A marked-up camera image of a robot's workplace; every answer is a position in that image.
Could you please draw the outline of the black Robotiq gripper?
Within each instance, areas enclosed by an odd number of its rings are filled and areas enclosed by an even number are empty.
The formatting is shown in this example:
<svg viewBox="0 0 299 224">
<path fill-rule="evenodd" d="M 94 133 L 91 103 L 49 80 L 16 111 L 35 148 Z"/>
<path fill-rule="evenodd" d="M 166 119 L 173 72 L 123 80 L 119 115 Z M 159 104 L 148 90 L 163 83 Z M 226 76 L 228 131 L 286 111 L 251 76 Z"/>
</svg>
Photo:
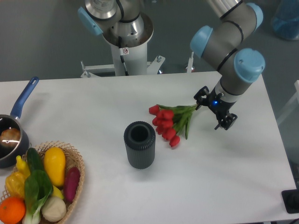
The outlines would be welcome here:
<svg viewBox="0 0 299 224">
<path fill-rule="evenodd" d="M 209 109 L 216 115 L 218 125 L 214 128 L 215 130 L 218 128 L 228 130 L 238 118 L 236 114 L 229 112 L 235 102 L 229 103 L 222 100 L 222 98 L 218 97 L 215 90 L 212 90 L 212 92 L 209 93 L 207 86 L 198 90 L 193 98 L 196 100 L 195 110 L 198 110 L 201 106 L 208 106 Z"/>
</svg>

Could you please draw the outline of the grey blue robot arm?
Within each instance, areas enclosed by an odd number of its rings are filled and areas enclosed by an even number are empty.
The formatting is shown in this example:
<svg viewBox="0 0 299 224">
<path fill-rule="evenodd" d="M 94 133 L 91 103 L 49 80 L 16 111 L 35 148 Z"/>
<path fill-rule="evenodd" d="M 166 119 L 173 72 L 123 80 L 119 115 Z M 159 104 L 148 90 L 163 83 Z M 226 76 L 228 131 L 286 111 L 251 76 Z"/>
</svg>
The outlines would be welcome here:
<svg viewBox="0 0 299 224">
<path fill-rule="evenodd" d="M 228 130 L 237 119 L 229 110 L 265 69 L 265 59 L 259 51 L 238 50 L 263 22 L 263 12 L 258 5 L 242 0 L 210 0 L 208 4 L 221 25 L 217 29 L 200 28 L 190 48 L 220 73 L 221 78 L 211 91 L 202 87 L 194 99 L 197 108 L 206 106 L 215 114 L 217 128 Z"/>
</svg>

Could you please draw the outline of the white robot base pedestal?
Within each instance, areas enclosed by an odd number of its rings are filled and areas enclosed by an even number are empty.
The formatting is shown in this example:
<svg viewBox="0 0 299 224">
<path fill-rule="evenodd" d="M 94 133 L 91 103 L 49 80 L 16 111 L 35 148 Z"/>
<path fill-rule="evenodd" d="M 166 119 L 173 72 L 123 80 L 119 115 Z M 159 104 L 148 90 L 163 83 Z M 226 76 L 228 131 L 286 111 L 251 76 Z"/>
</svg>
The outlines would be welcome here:
<svg viewBox="0 0 299 224">
<path fill-rule="evenodd" d="M 115 76 L 159 74 L 165 61 L 157 56 L 148 61 L 148 42 L 153 36 L 151 19 L 140 11 L 138 0 L 87 0 L 78 17 L 94 36 L 110 45 L 113 65 L 89 66 L 85 73 L 114 70 Z"/>
</svg>

